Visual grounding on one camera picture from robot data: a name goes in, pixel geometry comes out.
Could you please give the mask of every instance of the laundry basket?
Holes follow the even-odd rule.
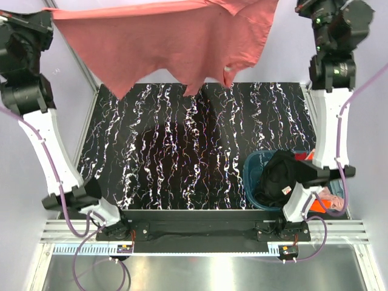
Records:
[[[251,153],[244,163],[244,171],[242,174],[242,183],[244,184],[244,189],[246,197],[253,206],[257,209],[267,210],[267,211],[280,211],[279,207],[268,207],[261,205],[255,199],[254,191],[256,189],[257,183],[259,182],[261,173],[263,172],[264,167],[276,153],[276,150],[259,150],[257,152]],[[294,153],[304,153],[302,151],[294,151]]]

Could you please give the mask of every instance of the red cloth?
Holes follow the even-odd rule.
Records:
[[[230,87],[259,60],[278,0],[189,0],[53,13],[80,58],[122,99],[167,69],[194,95],[206,77]]]

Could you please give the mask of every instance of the salmon fabric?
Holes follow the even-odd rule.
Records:
[[[263,52],[278,0],[188,0],[65,11],[54,23],[89,69],[122,99],[167,69],[195,95],[206,77],[230,87]]]

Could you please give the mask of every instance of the shiny metal surface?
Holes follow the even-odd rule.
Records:
[[[301,246],[299,257],[311,254]],[[77,291],[72,280],[72,257],[53,256],[43,290]],[[101,258],[77,258],[82,273]],[[306,263],[266,263],[259,258],[132,257],[125,261],[131,275],[123,290],[131,291],[249,291],[249,290],[366,290],[351,246],[325,246]],[[260,258],[274,261],[276,259]],[[119,266],[107,262],[80,278],[88,291],[117,290],[122,280]]]

